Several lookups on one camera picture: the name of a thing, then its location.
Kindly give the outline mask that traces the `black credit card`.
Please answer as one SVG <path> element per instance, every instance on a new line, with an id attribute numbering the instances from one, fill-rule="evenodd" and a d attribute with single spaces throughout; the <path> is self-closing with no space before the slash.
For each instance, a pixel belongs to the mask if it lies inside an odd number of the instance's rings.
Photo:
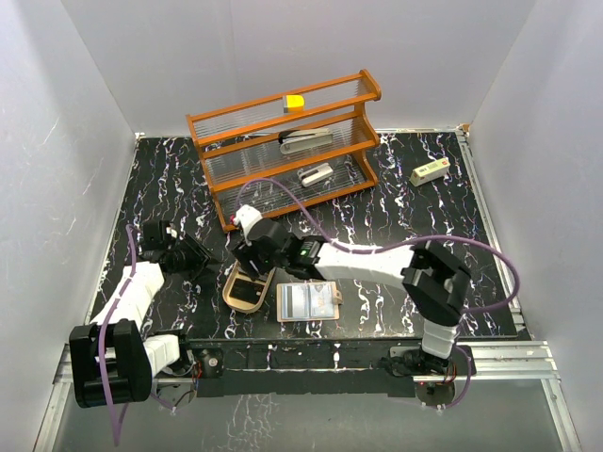
<path id="1" fill-rule="evenodd" d="M 235 279 L 229 297 L 236 301 L 254 305 L 262 298 L 264 288 L 265 285 L 261 283 Z"/>

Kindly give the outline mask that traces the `pink leather card holder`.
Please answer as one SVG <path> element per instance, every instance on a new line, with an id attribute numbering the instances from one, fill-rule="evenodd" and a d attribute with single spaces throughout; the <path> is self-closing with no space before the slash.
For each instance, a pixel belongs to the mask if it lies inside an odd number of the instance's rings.
<path id="1" fill-rule="evenodd" d="M 276 286 L 279 322 L 338 320 L 342 303 L 335 282 L 289 282 Z"/>

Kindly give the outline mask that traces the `beige card box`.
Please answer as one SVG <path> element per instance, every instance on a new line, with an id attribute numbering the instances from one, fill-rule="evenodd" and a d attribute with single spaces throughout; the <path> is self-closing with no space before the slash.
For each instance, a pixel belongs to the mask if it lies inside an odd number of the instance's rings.
<path id="1" fill-rule="evenodd" d="M 235 261 L 234 267 L 222 289 L 224 302 L 233 310 L 252 314 L 258 311 L 269 291 L 275 268 L 267 275 L 261 275 L 258 280 L 251 277 Z"/>

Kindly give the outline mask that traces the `silver patterned credit card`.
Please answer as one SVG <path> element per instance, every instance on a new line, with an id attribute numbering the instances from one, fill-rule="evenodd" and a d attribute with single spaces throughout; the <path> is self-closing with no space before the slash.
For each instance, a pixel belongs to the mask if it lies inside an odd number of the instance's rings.
<path id="1" fill-rule="evenodd" d="M 334 316 L 334 293 L 329 283 L 312 283 L 309 287 L 309 296 L 312 317 Z"/>

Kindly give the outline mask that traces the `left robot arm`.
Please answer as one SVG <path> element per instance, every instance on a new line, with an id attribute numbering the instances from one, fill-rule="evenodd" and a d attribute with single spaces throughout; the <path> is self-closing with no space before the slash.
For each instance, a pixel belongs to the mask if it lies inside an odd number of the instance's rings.
<path id="1" fill-rule="evenodd" d="M 167 277 L 203 283 L 220 269 L 207 247 L 167 220 L 127 225 L 126 233 L 130 265 L 103 309 L 70 333 L 74 395 L 82 408 L 144 401 L 157 374 L 183 376 L 192 369 L 195 354 L 184 331 L 144 337 L 144 319 Z"/>

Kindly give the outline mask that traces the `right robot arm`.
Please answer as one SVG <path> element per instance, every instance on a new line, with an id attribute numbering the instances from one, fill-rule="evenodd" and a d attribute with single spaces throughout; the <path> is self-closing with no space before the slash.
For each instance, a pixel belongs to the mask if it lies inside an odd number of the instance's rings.
<path id="1" fill-rule="evenodd" d="M 461 311 L 471 274 L 440 243 L 380 250 L 345 246 L 317 235 L 298 237 L 280 223 L 257 215 L 233 218 L 243 238 L 232 254 L 256 279 L 280 268 L 299 280 L 360 280 L 404 289 L 423 317 L 420 347 L 396 361 L 411 374 L 443 374 L 452 365 Z"/>

